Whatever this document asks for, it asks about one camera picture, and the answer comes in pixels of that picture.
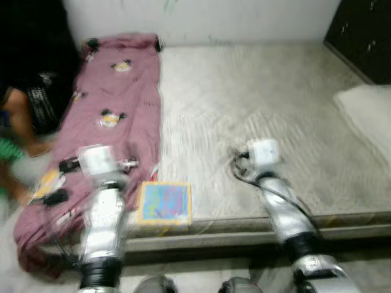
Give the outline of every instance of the white wall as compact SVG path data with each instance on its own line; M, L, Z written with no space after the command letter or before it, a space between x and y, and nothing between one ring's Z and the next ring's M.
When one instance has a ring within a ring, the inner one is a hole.
M340 0L64 0L76 41L156 32L167 45L321 40Z

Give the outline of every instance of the mattress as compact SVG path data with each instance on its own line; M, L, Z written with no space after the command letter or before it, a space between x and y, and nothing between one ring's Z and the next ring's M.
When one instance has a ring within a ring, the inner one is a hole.
M128 250L274 242L259 190L229 168L231 148L262 137L280 143L280 174L326 238L390 234L386 160L333 102L362 81L321 44L166 48L161 66L159 178L191 184L192 223L138 226L133 213Z

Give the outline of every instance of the dark cabinet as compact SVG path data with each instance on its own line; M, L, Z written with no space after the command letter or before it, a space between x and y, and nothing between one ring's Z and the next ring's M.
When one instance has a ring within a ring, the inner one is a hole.
M342 0L324 43L375 84L391 84L391 0Z

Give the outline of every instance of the pink blanket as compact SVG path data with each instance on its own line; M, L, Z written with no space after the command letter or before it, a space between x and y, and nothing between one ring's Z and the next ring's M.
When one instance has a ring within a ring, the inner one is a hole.
M156 42L156 35L126 34L102 38L97 51L86 52L50 166L58 167L60 161L77 156L81 147L98 143L112 145L117 159L137 156L140 166L129 174L129 208L135 205L137 186L149 179L159 159L161 103ZM63 264L53 262L39 245L50 241L49 231L62 238L83 228L82 211L90 183L81 172L68 173L64 188L70 193L67 202L46 208L44 217L40 204L28 206L15 225L19 262L28 272L45 271L56 276Z

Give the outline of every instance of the grey mattress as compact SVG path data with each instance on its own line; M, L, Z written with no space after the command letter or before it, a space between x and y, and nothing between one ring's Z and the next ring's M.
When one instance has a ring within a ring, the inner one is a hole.
M159 177L191 184L192 224L139 227L132 215L128 249L272 242L260 192L228 166L231 147L259 137L278 140L281 174L326 237L390 233L389 168L333 102L362 81L325 47L166 48L161 60Z

